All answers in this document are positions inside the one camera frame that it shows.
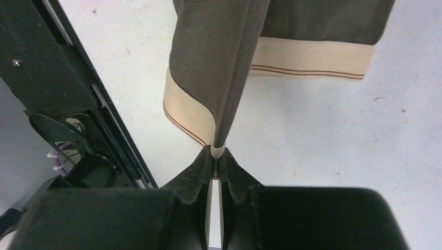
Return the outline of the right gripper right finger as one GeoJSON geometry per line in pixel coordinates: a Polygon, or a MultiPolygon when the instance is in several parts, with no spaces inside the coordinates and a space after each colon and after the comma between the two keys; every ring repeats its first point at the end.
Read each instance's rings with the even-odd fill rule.
{"type": "Polygon", "coordinates": [[[222,249],[408,249],[374,190],[264,186],[228,149],[218,166],[222,249]]]}

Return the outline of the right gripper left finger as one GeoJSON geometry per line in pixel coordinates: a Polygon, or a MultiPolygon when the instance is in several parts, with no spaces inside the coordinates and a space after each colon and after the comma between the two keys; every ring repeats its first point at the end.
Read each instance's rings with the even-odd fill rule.
{"type": "Polygon", "coordinates": [[[160,189],[58,189],[25,213],[10,249],[207,249],[210,146],[160,189]]]}

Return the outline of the olive underwear beige waistband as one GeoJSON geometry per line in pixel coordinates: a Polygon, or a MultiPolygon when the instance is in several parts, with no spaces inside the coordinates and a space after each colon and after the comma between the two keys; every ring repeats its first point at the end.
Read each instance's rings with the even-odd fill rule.
{"type": "Polygon", "coordinates": [[[163,109],[214,159],[248,78],[364,79],[393,1],[174,1],[163,109]]]}

